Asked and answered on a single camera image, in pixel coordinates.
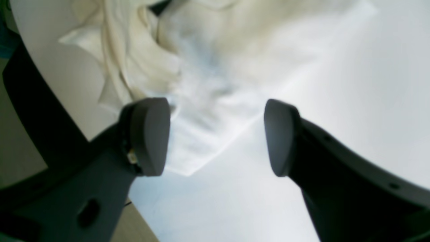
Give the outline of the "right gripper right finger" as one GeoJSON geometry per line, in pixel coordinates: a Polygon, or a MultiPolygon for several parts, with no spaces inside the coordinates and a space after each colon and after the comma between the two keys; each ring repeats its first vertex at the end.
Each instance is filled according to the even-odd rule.
{"type": "Polygon", "coordinates": [[[301,190],[321,242],[428,242],[429,190],[357,155],[295,106],[267,101],[271,168],[301,190]]]}

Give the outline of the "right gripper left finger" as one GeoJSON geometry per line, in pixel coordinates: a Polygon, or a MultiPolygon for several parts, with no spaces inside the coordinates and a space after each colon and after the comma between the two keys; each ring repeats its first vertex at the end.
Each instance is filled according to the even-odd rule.
{"type": "Polygon", "coordinates": [[[1,190],[1,238],[108,242],[138,176],[160,176],[170,132],[166,98],[127,105],[70,168],[45,170],[1,190]]]}

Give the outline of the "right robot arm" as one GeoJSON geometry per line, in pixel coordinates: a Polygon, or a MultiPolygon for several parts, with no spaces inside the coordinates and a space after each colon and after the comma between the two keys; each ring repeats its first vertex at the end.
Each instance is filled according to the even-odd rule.
{"type": "MultiPolygon", "coordinates": [[[[93,141],[57,100],[21,39],[3,71],[12,105],[48,165],[1,189],[1,233],[24,242],[108,242],[138,176],[166,163],[166,98],[125,106],[93,141]]],[[[429,191],[359,157],[295,106],[267,101],[273,172],[301,189],[322,242],[428,242],[429,191]]]]}

